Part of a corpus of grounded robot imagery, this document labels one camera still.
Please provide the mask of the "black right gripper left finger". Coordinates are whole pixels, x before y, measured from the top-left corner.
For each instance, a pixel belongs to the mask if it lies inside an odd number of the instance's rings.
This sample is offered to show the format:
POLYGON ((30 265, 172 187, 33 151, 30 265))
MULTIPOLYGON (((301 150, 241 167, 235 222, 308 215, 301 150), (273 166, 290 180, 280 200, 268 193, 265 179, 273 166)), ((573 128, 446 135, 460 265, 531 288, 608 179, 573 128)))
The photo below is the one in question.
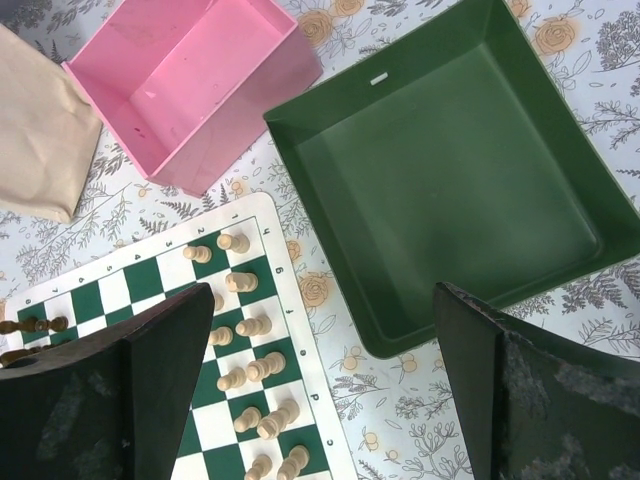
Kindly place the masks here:
POLYGON ((213 313, 197 283, 3 368, 2 478, 170 478, 213 313))

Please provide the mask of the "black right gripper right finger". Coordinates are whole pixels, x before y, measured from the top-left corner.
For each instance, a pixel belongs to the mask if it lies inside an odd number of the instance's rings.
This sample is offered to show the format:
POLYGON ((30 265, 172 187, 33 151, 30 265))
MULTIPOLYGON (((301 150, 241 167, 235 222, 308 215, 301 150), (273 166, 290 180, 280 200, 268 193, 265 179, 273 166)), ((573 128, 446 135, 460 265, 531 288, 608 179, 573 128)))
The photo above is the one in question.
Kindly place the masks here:
POLYGON ((433 290, 437 339, 477 479, 636 479, 639 364, 433 290))

